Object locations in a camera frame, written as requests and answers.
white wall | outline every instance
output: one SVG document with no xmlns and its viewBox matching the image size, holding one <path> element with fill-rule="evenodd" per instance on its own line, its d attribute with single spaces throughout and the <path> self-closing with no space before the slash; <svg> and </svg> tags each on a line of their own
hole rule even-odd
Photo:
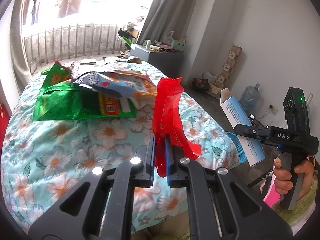
<svg viewBox="0 0 320 240">
<path fill-rule="evenodd" d="M 212 68 L 230 20 L 236 0 L 196 0 L 186 36 L 181 76 L 183 82 L 202 77 Z M 207 55 L 212 59 L 207 64 Z"/>
<path fill-rule="evenodd" d="M 7 10 L 0 20 L 0 51 L 1 51 L 1 71 L 0 71 L 0 82 L 3 88 L 5 98 L 0 91 L 1 102 L 5 103 L 9 114 L 10 110 L 13 111 L 19 99 L 19 92 L 14 77 L 11 52 L 10 52 L 10 24 L 11 24 L 11 14 L 13 9 L 14 0 L 11 1 Z"/>
<path fill-rule="evenodd" d="M 261 117 L 273 104 L 278 113 L 262 123 L 283 126 L 288 88 L 302 88 L 305 97 L 312 92 L 310 133 L 320 138 L 320 17 L 310 0 L 237 0 L 213 72 L 232 43 L 243 48 L 227 85 L 232 93 L 240 98 L 246 86 L 259 82 L 263 101 L 254 113 Z"/>
</svg>

bed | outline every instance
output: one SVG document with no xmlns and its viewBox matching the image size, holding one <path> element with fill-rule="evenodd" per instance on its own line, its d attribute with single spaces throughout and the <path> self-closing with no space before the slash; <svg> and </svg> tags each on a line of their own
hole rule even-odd
<svg viewBox="0 0 320 240">
<path fill-rule="evenodd" d="M 112 63 L 146 72 L 156 85 L 164 75 L 152 65 Z M 1 158 L 5 204 L 27 233 L 34 223 L 92 167 L 116 167 L 149 142 L 153 106 L 141 103 L 136 118 L 84 121 L 32 121 L 45 75 L 33 78 L 15 107 L 6 131 Z M 179 103 L 184 132 L 201 144 L 197 159 L 210 169 L 239 162 L 235 145 L 224 130 L 189 95 Z M 132 233 L 187 210 L 186 189 L 170 189 L 155 170 L 151 188 L 136 188 Z"/>
</svg>

green plastic bag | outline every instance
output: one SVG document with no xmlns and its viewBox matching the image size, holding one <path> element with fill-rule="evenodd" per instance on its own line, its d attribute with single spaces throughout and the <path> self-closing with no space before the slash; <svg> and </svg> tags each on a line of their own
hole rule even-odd
<svg viewBox="0 0 320 240">
<path fill-rule="evenodd" d="M 135 117 L 136 110 L 128 99 L 130 112 L 122 111 L 118 100 L 106 98 L 81 86 L 71 85 L 67 70 L 55 64 L 48 72 L 39 92 L 33 113 L 34 121 L 81 120 L 101 117 Z"/>
</svg>

qr code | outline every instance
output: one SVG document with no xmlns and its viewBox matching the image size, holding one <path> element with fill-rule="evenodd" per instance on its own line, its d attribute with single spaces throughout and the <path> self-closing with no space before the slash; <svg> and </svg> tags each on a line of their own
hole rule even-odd
<svg viewBox="0 0 320 240">
<path fill-rule="evenodd" d="M 116 111 L 116 108 L 114 105 L 107 105 L 106 108 L 107 108 L 107 112 L 115 112 Z"/>
</svg>

red fabric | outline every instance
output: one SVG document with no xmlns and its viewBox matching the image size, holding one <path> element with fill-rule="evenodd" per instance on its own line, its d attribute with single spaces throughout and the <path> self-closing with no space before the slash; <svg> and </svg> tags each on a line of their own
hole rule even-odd
<svg viewBox="0 0 320 240">
<path fill-rule="evenodd" d="M 161 177 L 166 176 L 164 136 L 170 135 L 171 144 L 183 148 L 185 156 L 195 160 L 201 154 L 201 145 L 187 140 L 179 114 L 179 100 L 183 93 L 181 78 L 162 78 L 157 86 L 152 129 L 156 135 L 155 166 Z"/>
<path fill-rule="evenodd" d="M 5 109 L 4 105 L 1 105 L 1 107 L 2 107 L 3 116 L 1 117 L 0 115 L 0 148 L 2 148 L 3 146 L 5 132 L 7 130 L 9 119 L 10 119 L 10 116 L 7 110 Z"/>
</svg>

